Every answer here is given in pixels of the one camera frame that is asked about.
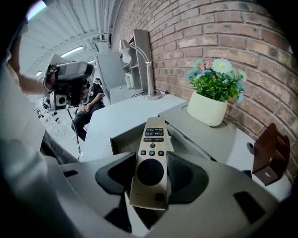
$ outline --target man sitting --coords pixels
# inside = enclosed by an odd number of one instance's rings
[[[84,126],[90,122],[93,112],[104,107],[104,104],[102,102],[103,97],[104,93],[101,86],[97,83],[93,83],[88,104],[79,105],[80,111],[76,114],[74,118],[74,124],[76,126],[78,136],[83,141],[85,141],[86,137],[86,131],[84,130]],[[75,127],[73,124],[71,125],[71,128],[75,132]]]

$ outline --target red brick wall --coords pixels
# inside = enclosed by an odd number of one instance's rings
[[[289,42],[255,0],[123,0],[112,48],[133,29],[149,31],[155,86],[187,99],[196,59],[226,58],[245,70],[247,94],[226,116],[256,139],[271,122],[291,142],[287,175],[298,174],[298,67]]]

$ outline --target black shirt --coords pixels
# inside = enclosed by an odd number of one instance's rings
[[[102,87],[99,84],[93,83],[93,86],[91,88],[91,93],[90,93],[90,97],[89,97],[89,101],[88,103],[92,102],[93,99],[98,95],[98,94],[103,94],[103,90]],[[103,108],[104,104],[102,103],[102,100],[100,100],[98,103],[96,103],[91,111],[95,111],[98,110],[100,108]]]

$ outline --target potted plant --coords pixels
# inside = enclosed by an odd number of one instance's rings
[[[233,69],[227,59],[216,59],[213,63],[197,60],[193,67],[187,80],[195,91],[187,112],[204,124],[218,126],[224,119],[228,100],[236,98],[238,103],[243,100],[245,87],[240,82],[246,80],[246,73]]]

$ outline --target lamp base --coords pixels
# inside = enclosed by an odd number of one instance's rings
[[[144,92],[142,95],[145,100],[157,100],[162,96],[162,93],[160,91],[155,90],[152,96],[149,96],[148,92]]]

